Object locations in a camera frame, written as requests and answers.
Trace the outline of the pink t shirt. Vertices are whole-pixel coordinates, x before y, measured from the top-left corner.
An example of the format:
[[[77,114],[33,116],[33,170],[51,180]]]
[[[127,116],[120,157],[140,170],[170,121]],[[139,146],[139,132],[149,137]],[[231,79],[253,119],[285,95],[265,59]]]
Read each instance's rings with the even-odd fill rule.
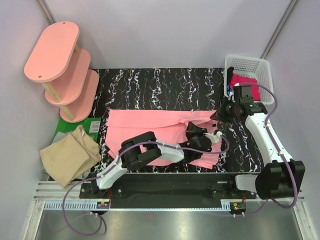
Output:
[[[174,111],[174,110],[120,110],[112,109],[107,121],[105,144],[108,154],[115,158],[121,144],[146,132],[154,132],[155,137],[168,144],[180,144],[187,141],[186,129],[191,122],[212,134],[216,121],[210,119],[214,111]]]

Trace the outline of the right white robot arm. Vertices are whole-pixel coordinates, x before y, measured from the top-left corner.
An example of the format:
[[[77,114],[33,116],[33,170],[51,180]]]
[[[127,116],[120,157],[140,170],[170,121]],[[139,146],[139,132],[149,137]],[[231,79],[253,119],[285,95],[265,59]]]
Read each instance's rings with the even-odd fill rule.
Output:
[[[255,102],[251,83],[233,87],[233,96],[225,97],[220,108],[210,117],[214,121],[230,123],[235,118],[244,120],[262,156],[264,167],[258,175],[240,174],[227,185],[228,195],[239,198],[245,191],[253,192],[262,200],[293,198],[298,200],[305,174],[302,161],[295,161],[286,151],[270,123],[272,112],[262,102]]]

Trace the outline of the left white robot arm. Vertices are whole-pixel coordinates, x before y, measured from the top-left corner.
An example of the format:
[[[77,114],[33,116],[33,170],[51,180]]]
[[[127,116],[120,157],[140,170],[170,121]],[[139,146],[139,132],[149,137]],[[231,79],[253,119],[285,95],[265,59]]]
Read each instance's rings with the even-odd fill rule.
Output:
[[[187,141],[179,144],[163,142],[152,131],[124,141],[115,159],[90,181],[90,192],[97,198],[103,198],[125,173],[139,170],[159,158],[168,160],[169,164],[199,160],[203,154],[210,154],[212,145],[220,139],[218,135],[208,133],[207,129],[191,122],[185,134]]]

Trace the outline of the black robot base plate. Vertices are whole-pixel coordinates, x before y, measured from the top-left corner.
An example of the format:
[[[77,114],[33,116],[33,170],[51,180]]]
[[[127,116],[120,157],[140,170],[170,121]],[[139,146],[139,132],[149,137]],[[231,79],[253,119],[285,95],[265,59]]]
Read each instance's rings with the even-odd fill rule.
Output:
[[[80,187],[81,199],[124,199],[135,194],[147,196],[200,195],[214,199],[257,198],[255,193],[236,188],[237,173],[126,173],[113,183],[110,189],[100,190],[94,180]]]

